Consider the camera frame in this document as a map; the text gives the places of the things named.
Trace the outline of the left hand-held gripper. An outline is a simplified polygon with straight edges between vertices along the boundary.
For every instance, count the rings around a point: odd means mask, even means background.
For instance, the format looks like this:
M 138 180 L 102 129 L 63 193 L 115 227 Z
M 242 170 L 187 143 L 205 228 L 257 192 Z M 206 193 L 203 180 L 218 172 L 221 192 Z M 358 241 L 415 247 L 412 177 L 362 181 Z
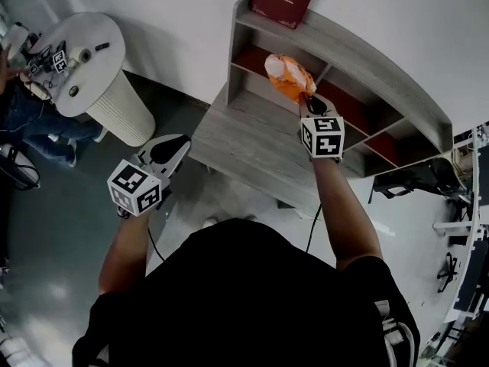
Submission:
M 118 215 L 139 217 L 159 209 L 171 194 L 170 178 L 190 145 L 187 135 L 160 136 L 129 161 L 121 161 L 107 180 Z

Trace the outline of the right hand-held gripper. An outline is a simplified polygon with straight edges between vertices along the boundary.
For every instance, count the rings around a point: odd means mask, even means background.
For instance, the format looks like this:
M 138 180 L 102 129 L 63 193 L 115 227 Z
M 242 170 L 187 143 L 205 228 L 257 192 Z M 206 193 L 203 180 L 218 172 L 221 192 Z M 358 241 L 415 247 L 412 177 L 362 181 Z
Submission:
M 342 162 L 345 145 L 344 119 L 335 105 L 322 96 L 299 97 L 299 139 L 312 159 L 332 159 Z

